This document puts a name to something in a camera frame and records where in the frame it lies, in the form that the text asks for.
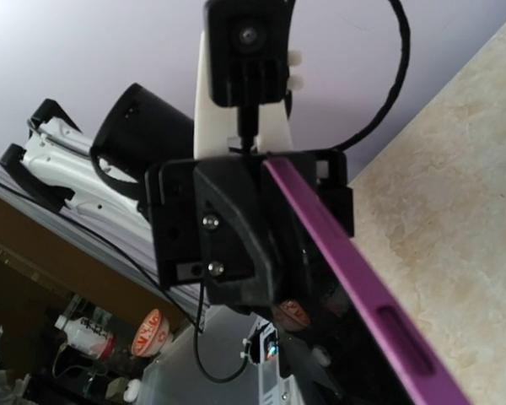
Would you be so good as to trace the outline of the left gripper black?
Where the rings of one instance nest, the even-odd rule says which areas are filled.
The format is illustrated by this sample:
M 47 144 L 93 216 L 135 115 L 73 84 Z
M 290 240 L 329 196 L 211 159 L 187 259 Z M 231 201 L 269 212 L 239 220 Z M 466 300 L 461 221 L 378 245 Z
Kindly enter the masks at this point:
M 308 313 L 348 300 L 262 155 L 152 165 L 145 175 L 159 282 L 201 283 L 213 305 L 268 315 L 286 301 Z

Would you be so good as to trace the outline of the purple-edged phone screen up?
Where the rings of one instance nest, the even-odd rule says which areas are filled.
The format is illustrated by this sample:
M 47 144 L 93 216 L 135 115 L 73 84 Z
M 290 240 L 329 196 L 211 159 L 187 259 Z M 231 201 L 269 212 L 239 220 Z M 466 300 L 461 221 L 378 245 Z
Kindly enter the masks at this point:
M 264 165 L 413 402 L 467 404 L 466 395 L 431 346 L 293 164 L 277 157 Z

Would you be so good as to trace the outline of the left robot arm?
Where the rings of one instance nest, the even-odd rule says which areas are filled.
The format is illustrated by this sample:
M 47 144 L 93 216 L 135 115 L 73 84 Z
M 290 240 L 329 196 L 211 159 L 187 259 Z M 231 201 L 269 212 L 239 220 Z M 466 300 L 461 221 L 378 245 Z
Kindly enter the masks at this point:
M 118 105 L 142 113 L 141 148 L 160 159 L 92 158 L 89 139 L 47 99 L 28 121 L 28 142 L 10 145 L 0 165 L 41 206 L 107 224 L 151 251 L 160 287 L 196 284 L 202 270 L 193 219 L 193 122 L 139 84 Z

